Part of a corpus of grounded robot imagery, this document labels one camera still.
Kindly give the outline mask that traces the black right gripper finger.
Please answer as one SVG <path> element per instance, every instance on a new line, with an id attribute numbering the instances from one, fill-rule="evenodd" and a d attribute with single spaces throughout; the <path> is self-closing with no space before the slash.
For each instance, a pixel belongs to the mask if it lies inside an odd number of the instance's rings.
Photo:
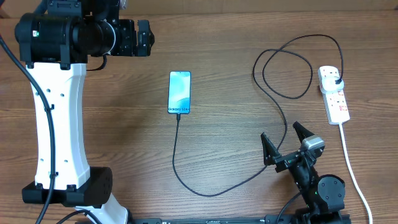
<path id="1" fill-rule="evenodd" d="M 312 136 L 314 135 L 311 131 L 302 126 L 298 121 L 293 124 L 293 128 L 295 129 L 298 139 L 302 145 L 309 145 L 312 140 Z"/>
<path id="2" fill-rule="evenodd" d="M 263 148 L 264 165 L 274 165 L 275 160 L 280 158 L 281 154 L 265 133 L 261 134 L 261 142 Z"/>

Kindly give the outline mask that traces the blue Samsung Galaxy smartphone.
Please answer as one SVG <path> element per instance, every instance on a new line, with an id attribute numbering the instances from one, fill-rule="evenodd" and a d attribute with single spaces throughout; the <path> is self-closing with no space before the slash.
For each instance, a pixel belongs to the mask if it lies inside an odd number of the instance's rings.
<path id="1" fill-rule="evenodd" d="M 167 112 L 170 114 L 189 114 L 190 93 L 191 93 L 191 72 L 188 71 L 170 72 Z"/>

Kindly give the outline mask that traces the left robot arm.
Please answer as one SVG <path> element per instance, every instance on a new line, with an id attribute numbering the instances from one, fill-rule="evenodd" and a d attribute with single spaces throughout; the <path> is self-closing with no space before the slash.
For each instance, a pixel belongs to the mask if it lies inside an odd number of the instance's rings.
<path id="1" fill-rule="evenodd" d="M 72 207 L 93 223 L 132 223 L 112 193 L 109 167 L 90 166 L 83 140 L 82 98 L 88 57 L 147 57 L 155 42 L 147 20 L 121 19 L 113 1 L 43 1 L 15 28 L 34 94 L 38 138 L 35 179 L 25 203 Z"/>

